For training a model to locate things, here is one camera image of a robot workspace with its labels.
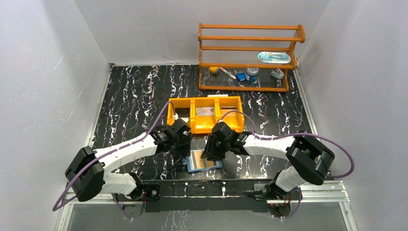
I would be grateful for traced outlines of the blue card holder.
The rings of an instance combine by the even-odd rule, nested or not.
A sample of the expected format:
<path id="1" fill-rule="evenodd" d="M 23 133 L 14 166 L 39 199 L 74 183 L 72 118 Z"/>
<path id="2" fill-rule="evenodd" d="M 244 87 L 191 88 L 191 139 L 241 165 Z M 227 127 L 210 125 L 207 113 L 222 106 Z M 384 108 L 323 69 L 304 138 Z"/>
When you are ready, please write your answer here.
<path id="1" fill-rule="evenodd" d="M 221 161 L 208 161 L 201 158 L 203 149 L 191 150 L 190 155 L 182 159 L 189 173 L 222 168 Z"/>

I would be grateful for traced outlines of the yellow three-compartment bin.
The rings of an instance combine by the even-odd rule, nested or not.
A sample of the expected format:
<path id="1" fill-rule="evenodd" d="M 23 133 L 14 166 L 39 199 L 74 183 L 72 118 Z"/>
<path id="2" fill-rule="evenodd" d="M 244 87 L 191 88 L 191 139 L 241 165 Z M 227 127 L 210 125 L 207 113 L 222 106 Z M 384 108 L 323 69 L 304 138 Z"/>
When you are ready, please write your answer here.
<path id="1" fill-rule="evenodd" d="M 191 132 L 209 134 L 213 126 L 223 120 L 236 132 L 244 130 L 245 118 L 239 96 L 214 95 L 213 97 L 170 98 L 167 110 L 168 125 L 175 122 L 175 114 L 191 127 Z"/>

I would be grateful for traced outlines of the orange wooden shelf rack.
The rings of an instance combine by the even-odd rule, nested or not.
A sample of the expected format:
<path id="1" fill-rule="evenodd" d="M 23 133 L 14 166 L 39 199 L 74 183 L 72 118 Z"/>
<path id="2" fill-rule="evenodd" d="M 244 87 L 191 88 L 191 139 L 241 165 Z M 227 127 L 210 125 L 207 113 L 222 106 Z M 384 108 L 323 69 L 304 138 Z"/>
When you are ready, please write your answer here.
<path id="1" fill-rule="evenodd" d="M 297 68 L 295 47 L 304 43 L 304 27 L 282 25 L 223 25 L 199 24 L 199 89 L 288 92 L 288 71 Z M 288 64 L 261 62 L 257 55 L 262 51 L 286 53 L 291 57 Z M 239 82 L 223 71 L 217 75 L 209 67 L 223 67 L 236 76 L 248 67 L 259 68 L 256 82 Z M 283 79 L 271 76 L 271 71 L 280 68 Z"/>

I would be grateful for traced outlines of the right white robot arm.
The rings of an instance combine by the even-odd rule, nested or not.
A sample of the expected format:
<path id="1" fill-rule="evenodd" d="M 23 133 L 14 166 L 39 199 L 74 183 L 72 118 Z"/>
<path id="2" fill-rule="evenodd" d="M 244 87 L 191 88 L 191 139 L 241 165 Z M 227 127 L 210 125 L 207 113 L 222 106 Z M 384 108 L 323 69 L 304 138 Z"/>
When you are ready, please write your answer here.
<path id="1" fill-rule="evenodd" d="M 284 138 L 260 136 L 249 131 L 236 132 L 225 122 L 219 122 L 213 127 L 201 157 L 218 161 L 227 152 L 289 161 L 290 167 L 280 171 L 269 187 L 277 199 L 284 199 L 293 188 L 306 182 L 322 185 L 335 159 L 334 153 L 310 133 Z"/>

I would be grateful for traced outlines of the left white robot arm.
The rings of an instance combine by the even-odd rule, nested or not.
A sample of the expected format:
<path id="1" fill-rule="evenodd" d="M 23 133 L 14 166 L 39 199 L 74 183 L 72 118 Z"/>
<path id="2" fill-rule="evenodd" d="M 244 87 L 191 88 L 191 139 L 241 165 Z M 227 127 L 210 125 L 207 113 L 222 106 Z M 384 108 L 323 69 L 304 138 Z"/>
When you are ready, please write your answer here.
<path id="1" fill-rule="evenodd" d="M 100 193 L 122 194 L 133 201 L 159 200 L 160 186 L 143 183 L 135 173 L 114 170 L 135 160 L 158 153 L 180 151 L 187 154 L 192 140 L 191 127 L 177 119 L 172 125 L 156 126 L 149 133 L 108 148 L 81 148 L 65 171 L 76 198 L 86 202 Z"/>

